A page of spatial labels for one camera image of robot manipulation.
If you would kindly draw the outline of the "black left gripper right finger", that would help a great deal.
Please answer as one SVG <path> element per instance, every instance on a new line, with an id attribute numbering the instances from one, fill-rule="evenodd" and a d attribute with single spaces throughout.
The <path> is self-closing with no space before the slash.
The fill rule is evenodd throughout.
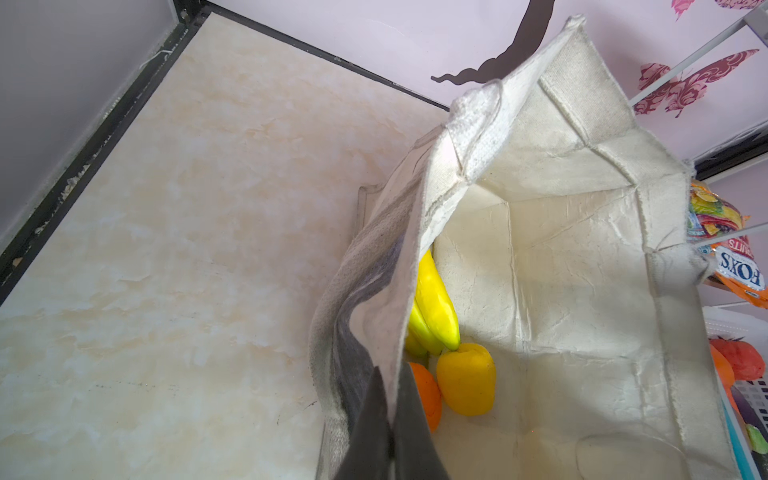
<path id="1" fill-rule="evenodd" d="M 393 439 L 395 479 L 449 479 L 433 444 L 415 377 L 407 363 L 402 365 L 399 375 Z"/>

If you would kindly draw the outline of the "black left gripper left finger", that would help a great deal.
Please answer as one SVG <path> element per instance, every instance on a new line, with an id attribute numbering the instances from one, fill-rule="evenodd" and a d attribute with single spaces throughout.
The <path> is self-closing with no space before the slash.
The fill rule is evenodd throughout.
<path id="1" fill-rule="evenodd" d="M 336 480 L 389 478 L 391 430 L 383 380 L 378 367 L 371 375 L 350 445 Z"/>

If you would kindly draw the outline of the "orange fruit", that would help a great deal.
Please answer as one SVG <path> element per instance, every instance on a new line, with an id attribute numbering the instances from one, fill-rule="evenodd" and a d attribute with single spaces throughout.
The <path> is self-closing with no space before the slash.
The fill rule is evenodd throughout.
<path id="1" fill-rule="evenodd" d="M 434 376 L 421 364 L 409 362 L 422 408 L 431 433 L 435 433 L 442 417 L 442 395 Z"/>

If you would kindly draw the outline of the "yellow orange apple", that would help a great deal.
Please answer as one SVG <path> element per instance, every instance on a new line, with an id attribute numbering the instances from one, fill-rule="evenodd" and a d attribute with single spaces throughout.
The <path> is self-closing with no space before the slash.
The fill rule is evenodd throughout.
<path id="1" fill-rule="evenodd" d="M 437 382 L 447 405 L 457 414 L 472 417 L 491 411 L 496 393 L 496 366 L 482 345 L 462 343 L 437 361 Z"/>

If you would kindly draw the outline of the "yellow banana bunch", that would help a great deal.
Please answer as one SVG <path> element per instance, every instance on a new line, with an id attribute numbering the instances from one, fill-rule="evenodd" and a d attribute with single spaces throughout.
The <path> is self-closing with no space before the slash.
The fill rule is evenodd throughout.
<path id="1" fill-rule="evenodd" d="M 439 356 L 455 351 L 461 343 L 453 302 L 427 250 L 418 266 L 416 289 L 405 339 L 405 349 L 415 357 Z"/>

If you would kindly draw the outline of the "cream canvas grocery bag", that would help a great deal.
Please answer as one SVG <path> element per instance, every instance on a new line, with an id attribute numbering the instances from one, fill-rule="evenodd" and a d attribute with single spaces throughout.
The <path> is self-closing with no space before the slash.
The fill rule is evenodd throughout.
<path id="1" fill-rule="evenodd" d="M 687 241 L 691 172 L 640 127 L 586 20 L 456 99 L 377 193 L 311 323 L 335 479 L 375 367 L 393 426 L 418 264 L 496 365 L 431 438 L 449 479 L 739 477 Z"/>

